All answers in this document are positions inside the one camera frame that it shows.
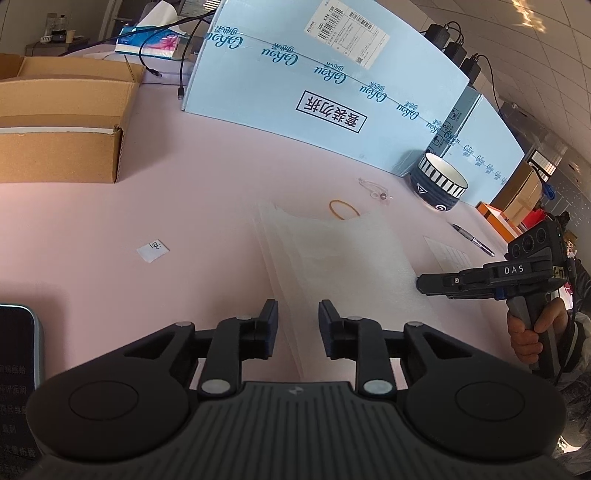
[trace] gripper handle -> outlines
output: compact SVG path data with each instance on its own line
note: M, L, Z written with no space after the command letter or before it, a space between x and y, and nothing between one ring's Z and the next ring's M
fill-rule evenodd
M509 311L525 323L525 328L533 330L540 314L548 303L545 293L535 293L525 297L514 297L507 300ZM554 326L550 326L544 333L539 334L543 350L538 356L538 361L530 365L532 373L542 378L554 378L560 372L558 361L558 349L556 347L556 336Z

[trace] barcode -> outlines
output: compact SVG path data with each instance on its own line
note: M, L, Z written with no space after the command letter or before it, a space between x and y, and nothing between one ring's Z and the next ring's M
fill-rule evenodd
M356 22L362 24L368 30L371 30L374 27L373 24L371 24L369 21L364 19L364 17L359 15L357 12L352 11L351 13L349 13L349 17L352 18L353 20L355 20Z
M328 40L330 34L332 33L332 29L339 24L341 18L343 18L343 11L335 7L335 9L330 13L330 16L320 29L320 33L318 34L318 36L320 38L323 38L324 40Z

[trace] table surface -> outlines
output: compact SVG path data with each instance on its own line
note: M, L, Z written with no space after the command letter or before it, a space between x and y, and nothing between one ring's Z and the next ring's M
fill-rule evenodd
M370 197L358 178L394 197ZM46 334L46 373L67 368L173 322L198 328L257 314L271 285L254 224L260 201L293 215L331 219L342 199L382 209L417 274L440 271L423 236L458 248L475 266L492 259L447 223L461 225L502 260L506 243L476 209L431 210L387 172L268 132L180 111L175 86L143 85L117 184L0 185L2 301L33 308ZM159 239L151 264L135 251ZM506 306L431 297L444 330L516 362ZM297 381L283 335L245 379Z

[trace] blue cardboard box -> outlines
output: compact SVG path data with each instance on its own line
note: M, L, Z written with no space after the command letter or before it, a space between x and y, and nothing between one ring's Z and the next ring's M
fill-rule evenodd
M227 0L183 108L402 175L467 77L373 0Z
M462 201L490 203L524 156L515 137L488 100L467 86L447 119L433 124L428 150L468 182Z

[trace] red object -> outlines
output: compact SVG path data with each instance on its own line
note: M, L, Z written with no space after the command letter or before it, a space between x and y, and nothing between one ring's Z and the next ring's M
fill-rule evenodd
M542 220L546 218L546 212L543 208L538 208L537 210L532 210L527 216L523 219L522 223L525 227L529 230L530 228L534 227Z

